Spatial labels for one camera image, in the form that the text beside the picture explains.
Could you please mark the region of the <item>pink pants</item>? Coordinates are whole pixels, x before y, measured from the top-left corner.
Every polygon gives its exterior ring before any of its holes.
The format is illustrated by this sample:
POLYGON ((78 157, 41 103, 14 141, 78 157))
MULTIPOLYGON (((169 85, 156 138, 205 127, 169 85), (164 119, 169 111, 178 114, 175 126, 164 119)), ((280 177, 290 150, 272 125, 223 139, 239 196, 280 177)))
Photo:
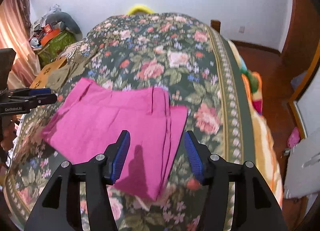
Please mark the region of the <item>pink pants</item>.
POLYGON ((185 106, 172 106, 167 91, 150 87, 111 91, 82 78, 42 130, 43 140, 73 164, 105 151, 123 130, 130 148, 118 190, 155 201, 169 177, 187 120, 185 106))

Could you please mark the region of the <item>wooden lap desk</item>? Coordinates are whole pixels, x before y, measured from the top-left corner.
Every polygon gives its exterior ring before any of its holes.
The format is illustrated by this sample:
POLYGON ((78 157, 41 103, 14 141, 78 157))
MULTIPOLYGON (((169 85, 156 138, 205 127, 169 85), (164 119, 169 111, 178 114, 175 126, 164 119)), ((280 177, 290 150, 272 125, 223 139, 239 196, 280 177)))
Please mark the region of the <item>wooden lap desk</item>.
POLYGON ((48 65, 45 65, 38 76, 35 78, 35 80, 31 83, 30 87, 31 89, 41 89, 45 88, 48 78, 51 75, 51 73, 61 67, 63 67, 66 64, 67 58, 61 57, 57 60, 55 60, 52 63, 49 63, 48 65))

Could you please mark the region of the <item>pink striped curtain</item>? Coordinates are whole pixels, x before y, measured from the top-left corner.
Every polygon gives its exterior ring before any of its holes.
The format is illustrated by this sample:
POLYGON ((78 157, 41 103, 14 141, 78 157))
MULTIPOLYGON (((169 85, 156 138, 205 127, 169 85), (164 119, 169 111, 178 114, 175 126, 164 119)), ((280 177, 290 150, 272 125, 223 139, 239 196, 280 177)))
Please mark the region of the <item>pink striped curtain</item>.
POLYGON ((29 87, 39 74, 40 62, 29 43, 29 0, 3 0, 1 3, 1 48, 16 52, 9 73, 9 88, 29 87))

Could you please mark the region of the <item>orange red box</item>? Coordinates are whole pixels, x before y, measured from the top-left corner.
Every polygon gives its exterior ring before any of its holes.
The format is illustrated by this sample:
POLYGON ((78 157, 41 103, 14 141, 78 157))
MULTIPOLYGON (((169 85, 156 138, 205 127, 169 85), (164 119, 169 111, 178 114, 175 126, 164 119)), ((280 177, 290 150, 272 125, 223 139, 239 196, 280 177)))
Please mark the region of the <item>orange red box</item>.
POLYGON ((44 35, 40 43, 44 47, 51 39, 55 38, 60 33, 60 29, 54 29, 50 33, 44 35))

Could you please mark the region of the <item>colourful fleece blanket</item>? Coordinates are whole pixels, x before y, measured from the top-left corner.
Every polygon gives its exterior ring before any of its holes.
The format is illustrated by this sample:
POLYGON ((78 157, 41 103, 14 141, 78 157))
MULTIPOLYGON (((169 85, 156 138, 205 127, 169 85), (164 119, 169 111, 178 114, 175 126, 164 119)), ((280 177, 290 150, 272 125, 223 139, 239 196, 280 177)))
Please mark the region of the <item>colourful fleece blanket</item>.
POLYGON ((274 152, 274 140, 267 125, 263 111, 262 79, 259 73, 250 71, 241 57, 235 44, 227 41, 236 63, 240 69, 244 83, 249 111, 253 123, 253 136, 255 147, 255 165, 263 175, 278 204, 283 205, 283 182, 280 166, 274 152))

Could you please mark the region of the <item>grey white storage box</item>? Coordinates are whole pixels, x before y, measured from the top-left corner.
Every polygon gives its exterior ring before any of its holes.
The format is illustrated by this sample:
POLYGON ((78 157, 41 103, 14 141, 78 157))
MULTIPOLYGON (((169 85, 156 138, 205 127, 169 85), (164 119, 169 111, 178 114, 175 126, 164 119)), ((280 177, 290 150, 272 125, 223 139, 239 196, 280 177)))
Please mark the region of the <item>grey white storage box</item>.
POLYGON ((284 182, 284 198, 319 192, 319 129, 291 149, 284 182))

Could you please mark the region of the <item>olive green garment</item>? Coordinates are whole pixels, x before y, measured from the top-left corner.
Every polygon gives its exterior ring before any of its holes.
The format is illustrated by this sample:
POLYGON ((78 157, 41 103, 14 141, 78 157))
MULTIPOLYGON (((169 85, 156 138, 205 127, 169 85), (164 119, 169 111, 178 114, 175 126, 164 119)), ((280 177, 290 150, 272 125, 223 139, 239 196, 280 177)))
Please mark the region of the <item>olive green garment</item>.
POLYGON ((46 87, 54 92, 58 92, 69 79, 79 76, 84 72, 85 66, 89 63, 90 59, 91 57, 74 59, 70 64, 52 71, 46 82, 46 87))

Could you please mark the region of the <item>striped blanket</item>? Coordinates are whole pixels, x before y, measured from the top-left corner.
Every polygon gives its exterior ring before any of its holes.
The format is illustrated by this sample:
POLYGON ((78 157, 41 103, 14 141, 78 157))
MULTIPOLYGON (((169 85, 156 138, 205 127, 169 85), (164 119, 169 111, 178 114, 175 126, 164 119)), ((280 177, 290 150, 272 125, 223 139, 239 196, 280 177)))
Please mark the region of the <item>striped blanket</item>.
POLYGON ((59 56, 56 58, 57 60, 62 59, 62 58, 66 58, 67 60, 70 60, 74 57, 74 55, 76 54, 76 52, 79 50, 79 48, 81 47, 82 43, 84 41, 78 41, 75 42, 73 44, 70 44, 69 46, 67 46, 60 54, 59 56))

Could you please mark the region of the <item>grey plush toy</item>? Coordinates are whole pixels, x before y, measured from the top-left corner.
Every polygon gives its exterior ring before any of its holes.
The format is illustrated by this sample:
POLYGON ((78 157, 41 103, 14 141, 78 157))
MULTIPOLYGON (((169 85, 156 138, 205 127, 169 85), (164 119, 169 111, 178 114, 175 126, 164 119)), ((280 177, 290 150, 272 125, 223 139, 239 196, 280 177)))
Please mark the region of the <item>grey plush toy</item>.
POLYGON ((67 30, 74 35, 76 41, 82 40, 82 32, 80 30, 80 27, 68 13, 52 13, 47 16, 46 24, 51 25, 52 28, 59 28, 61 31, 67 30))

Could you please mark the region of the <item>pink slipper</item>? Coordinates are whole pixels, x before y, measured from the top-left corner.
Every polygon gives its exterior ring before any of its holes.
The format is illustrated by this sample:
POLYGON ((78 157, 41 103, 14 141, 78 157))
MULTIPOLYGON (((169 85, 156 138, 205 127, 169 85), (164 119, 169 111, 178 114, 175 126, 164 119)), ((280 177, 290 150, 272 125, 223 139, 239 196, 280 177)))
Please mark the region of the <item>pink slipper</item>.
POLYGON ((295 127, 290 136, 288 137, 287 140, 287 147, 288 148, 293 148, 294 146, 296 146, 298 143, 300 142, 300 133, 299 133, 299 129, 297 127, 295 127))

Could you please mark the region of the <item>floral green bedspread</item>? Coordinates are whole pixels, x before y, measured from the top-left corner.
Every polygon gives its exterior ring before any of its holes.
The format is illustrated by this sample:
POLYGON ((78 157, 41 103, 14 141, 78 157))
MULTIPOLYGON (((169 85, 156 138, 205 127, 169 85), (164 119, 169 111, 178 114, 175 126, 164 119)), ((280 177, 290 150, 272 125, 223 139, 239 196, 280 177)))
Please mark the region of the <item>floral green bedspread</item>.
POLYGON ((207 188, 196 184, 183 134, 225 160, 255 159, 251 114, 232 49, 214 29, 175 13, 112 16, 70 46, 75 69, 57 102, 22 123, 4 197, 25 225, 58 166, 88 161, 131 135, 107 189, 120 230, 196 230, 207 188))

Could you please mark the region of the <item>brown wooden door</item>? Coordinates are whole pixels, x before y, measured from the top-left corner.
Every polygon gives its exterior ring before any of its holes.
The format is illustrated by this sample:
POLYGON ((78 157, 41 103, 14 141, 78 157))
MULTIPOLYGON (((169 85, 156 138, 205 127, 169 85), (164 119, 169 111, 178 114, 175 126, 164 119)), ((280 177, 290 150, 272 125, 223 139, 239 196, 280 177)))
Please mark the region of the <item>brown wooden door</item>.
POLYGON ((282 64, 294 76, 306 71, 319 43, 319 13, 311 0, 292 0, 289 30, 281 52, 282 64))

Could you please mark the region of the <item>yellow padded bed rail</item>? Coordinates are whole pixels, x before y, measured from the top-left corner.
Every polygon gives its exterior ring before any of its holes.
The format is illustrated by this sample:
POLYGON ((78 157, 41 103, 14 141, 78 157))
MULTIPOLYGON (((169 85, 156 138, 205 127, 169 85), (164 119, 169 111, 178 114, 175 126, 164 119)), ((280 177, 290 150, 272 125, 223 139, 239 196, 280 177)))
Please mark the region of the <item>yellow padded bed rail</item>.
POLYGON ((147 7, 146 5, 136 4, 127 11, 126 15, 136 15, 140 13, 154 14, 155 12, 151 8, 147 7))

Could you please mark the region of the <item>white wall socket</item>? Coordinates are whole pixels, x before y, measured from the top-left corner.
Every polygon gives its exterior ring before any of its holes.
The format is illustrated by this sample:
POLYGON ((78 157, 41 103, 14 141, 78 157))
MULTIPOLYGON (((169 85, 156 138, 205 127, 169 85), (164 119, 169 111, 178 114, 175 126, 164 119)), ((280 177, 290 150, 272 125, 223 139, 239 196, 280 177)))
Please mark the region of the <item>white wall socket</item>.
POLYGON ((245 32, 245 27, 244 26, 241 26, 240 28, 239 28, 239 33, 244 33, 245 32))

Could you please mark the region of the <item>wooden bed post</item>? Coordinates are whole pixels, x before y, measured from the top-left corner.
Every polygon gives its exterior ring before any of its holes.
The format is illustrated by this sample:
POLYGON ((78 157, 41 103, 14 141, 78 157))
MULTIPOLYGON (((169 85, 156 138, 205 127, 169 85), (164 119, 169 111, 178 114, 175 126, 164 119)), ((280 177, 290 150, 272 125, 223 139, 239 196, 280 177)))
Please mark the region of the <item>wooden bed post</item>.
POLYGON ((210 26, 220 33, 221 30, 221 22, 219 20, 210 20, 210 26))

